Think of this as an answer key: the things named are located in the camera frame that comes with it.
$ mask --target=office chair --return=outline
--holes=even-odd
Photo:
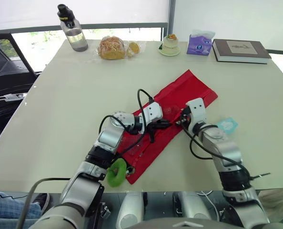
[[[20,95],[27,93],[36,79],[12,35],[0,34],[0,131],[21,103]]]

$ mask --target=red cloth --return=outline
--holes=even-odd
[[[173,125],[164,130],[157,130],[154,135],[154,143],[150,143],[149,135],[146,134],[137,146],[123,155],[127,163],[135,168],[135,173],[127,176],[130,184],[134,184],[174,136],[182,130],[174,123],[178,121],[181,109],[186,107],[186,103],[192,99],[202,98],[207,107],[217,97],[217,94],[196,78],[190,70],[162,89],[154,99],[162,107],[163,118],[169,120]],[[139,135],[124,133],[118,148],[119,152],[133,144],[138,138]]]

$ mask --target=green toy donut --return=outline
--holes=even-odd
[[[118,158],[108,168],[107,182],[111,187],[118,187],[126,178],[127,163],[124,159]]]

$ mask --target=black bottle cap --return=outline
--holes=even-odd
[[[72,21],[74,20],[75,16],[73,14],[73,11],[71,11],[66,5],[59,4],[58,5],[59,12],[57,15],[59,16],[59,19],[61,21]]]

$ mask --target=purple tissue box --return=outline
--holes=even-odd
[[[189,44],[187,54],[208,56],[212,48],[212,40],[204,36],[191,37],[189,36]]]

